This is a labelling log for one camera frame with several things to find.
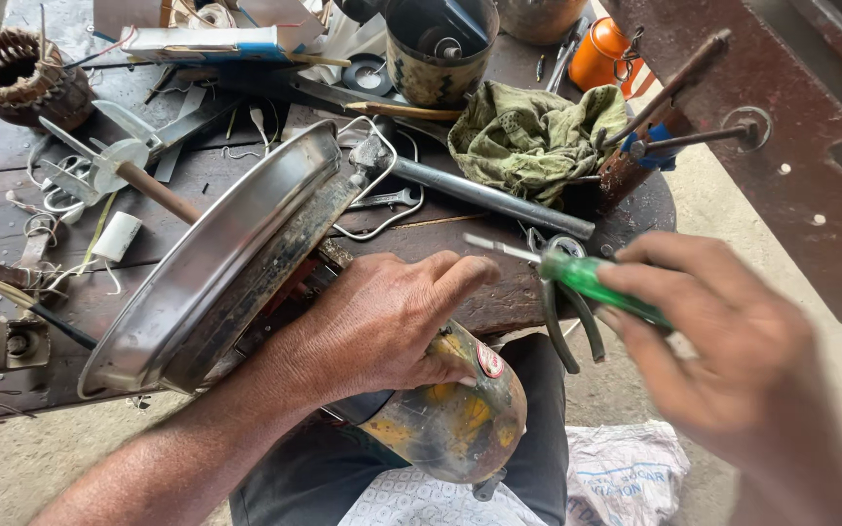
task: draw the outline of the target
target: copper winding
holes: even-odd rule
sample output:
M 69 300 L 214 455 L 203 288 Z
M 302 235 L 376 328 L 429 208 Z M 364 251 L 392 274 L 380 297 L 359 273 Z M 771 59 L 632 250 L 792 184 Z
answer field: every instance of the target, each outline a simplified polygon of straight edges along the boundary
M 44 53 L 40 49 L 42 41 L 46 46 Z M 22 29 L 2 29 L 0 118 L 35 129 L 42 129 L 40 116 L 68 131 L 82 124 L 93 112 L 90 102 L 96 96 L 81 68 L 63 66 L 53 42 Z

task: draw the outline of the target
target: green screwdriver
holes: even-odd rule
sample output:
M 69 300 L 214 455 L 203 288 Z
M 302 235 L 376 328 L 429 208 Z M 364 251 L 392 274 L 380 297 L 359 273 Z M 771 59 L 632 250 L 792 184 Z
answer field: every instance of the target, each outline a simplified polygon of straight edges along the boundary
M 539 255 L 473 234 L 463 234 L 463 241 L 485 250 L 532 261 L 539 265 L 538 272 L 544 279 L 563 282 L 592 300 L 613 305 L 666 329 L 674 329 L 658 307 L 649 305 L 635 296 L 618 293 L 600 283 L 596 271 L 601 265 L 612 265 L 609 261 L 597 257 L 573 257 L 560 251 L 544 251 L 544 254 Z

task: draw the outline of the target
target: concrete floor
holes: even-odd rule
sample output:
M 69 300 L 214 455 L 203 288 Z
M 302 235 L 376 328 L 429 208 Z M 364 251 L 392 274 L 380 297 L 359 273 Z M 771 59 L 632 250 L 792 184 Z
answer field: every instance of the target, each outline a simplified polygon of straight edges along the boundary
M 0 0 L 0 19 L 4 0 Z M 692 147 L 668 174 L 678 212 L 678 230 L 723 239 L 769 283 L 800 303 L 817 323 L 828 367 L 842 409 L 842 325 L 827 310 L 763 221 L 704 147 Z M 612 333 L 603 329 L 610 359 L 587 365 L 567 380 L 571 425 L 596 426 L 642 422 L 658 414 L 651 406 L 634 365 Z M 582 363 L 590 351 L 579 331 L 572 348 Z M 176 394 L 155 396 L 139 413 L 124 401 L 13 419 L 0 426 L 0 525 L 25 523 L 89 466 L 123 441 L 157 423 L 186 400 Z M 725 524 L 732 500 L 734 470 L 684 440 L 691 460 L 677 526 Z M 208 524 L 227 525 L 228 507 Z

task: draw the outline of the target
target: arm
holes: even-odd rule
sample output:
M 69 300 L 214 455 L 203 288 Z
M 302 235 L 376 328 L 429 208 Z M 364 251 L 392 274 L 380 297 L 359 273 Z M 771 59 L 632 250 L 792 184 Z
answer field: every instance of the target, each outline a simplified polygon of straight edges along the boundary
M 716 240 L 652 232 L 616 257 L 601 281 L 661 308 L 698 356 L 617 309 L 601 319 L 665 418 L 742 471 L 731 523 L 842 524 L 842 431 L 802 313 Z
M 321 405 L 469 381 L 462 360 L 426 357 L 425 349 L 466 296 L 496 279 L 488 259 L 449 252 L 414 265 L 391 255 L 357 259 L 308 314 L 207 394 L 112 453 L 33 524 L 199 524 Z

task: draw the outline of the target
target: screwdriver handle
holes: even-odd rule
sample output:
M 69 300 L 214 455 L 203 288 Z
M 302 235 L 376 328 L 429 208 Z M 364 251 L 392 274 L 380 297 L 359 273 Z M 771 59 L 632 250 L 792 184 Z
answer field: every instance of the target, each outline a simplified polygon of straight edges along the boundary
M 612 265 L 597 257 L 571 257 L 560 251 L 547 251 L 538 271 L 543 278 L 563 282 L 592 300 L 612 305 L 666 329 L 674 329 L 658 307 L 635 296 L 618 293 L 600 283 L 596 271 L 605 264 Z

